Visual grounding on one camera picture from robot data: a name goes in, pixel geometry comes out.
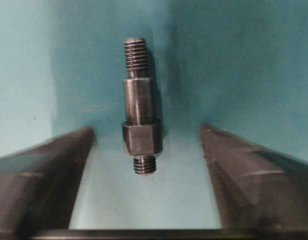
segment dark metal block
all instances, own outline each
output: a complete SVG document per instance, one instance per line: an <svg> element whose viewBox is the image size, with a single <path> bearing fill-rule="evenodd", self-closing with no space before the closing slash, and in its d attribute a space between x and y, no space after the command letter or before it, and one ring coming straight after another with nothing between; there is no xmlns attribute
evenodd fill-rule
<svg viewBox="0 0 308 240"><path fill-rule="evenodd" d="M161 130L157 120L153 124L122 124L125 152L131 156L154 155L161 151Z"/></svg>

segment screw thread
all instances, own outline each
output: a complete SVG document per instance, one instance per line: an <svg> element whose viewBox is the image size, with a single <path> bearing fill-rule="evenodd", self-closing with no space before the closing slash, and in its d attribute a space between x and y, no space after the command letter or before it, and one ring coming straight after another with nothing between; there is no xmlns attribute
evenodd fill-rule
<svg viewBox="0 0 308 240"><path fill-rule="evenodd" d="M143 38L127 38L124 42L125 62L128 72L142 72L147 68L146 41Z"/></svg>
<svg viewBox="0 0 308 240"><path fill-rule="evenodd" d="M137 174L150 174L156 170L156 159L154 156L136 156L134 158L134 171Z"/></svg>

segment threaded stud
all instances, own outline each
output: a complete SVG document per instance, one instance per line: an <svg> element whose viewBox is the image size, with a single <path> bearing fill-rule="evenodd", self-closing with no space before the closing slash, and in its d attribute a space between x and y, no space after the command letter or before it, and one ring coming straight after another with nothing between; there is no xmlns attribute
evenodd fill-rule
<svg viewBox="0 0 308 240"><path fill-rule="evenodd" d="M147 175L156 170L156 159L154 156L136 156L134 158L134 171L137 174Z"/></svg>
<svg viewBox="0 0 308 240"><path fill-rule="evenodd" d="M127 71L145 71L147 68L145 39L138 37L127 38L124 42L124 48Z"/></svg>

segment teal backdrop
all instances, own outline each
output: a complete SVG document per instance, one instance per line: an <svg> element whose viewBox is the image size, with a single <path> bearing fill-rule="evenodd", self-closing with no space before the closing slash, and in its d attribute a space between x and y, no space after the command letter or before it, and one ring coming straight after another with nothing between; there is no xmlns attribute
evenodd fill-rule
<svg viewBox="0 0 308 240"><path fill-rule="evenodd" d="M157 172L123 152L123 41L146 38ZM308 0L0 0L0 156L91 125L71 228L219 228L199 142L216 127L308 163Z"/></svg>

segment threaded end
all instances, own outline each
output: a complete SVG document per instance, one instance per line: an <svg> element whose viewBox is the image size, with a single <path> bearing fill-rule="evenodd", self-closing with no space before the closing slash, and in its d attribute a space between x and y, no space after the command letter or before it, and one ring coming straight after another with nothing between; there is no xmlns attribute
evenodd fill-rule
<svg viewBox="0 0 308 240"><path fill-rule="evenodd" d="M154 156L136 156L134 158L134 170L137 174L150 174L156 170L156 159Z"/></svg>
<svg viewBox="0 0 308 240"><path fill-rule="evenodd" d="M127 71L140 72L147 68L146 41L143 38L127 38L124 42Z"/></svg>

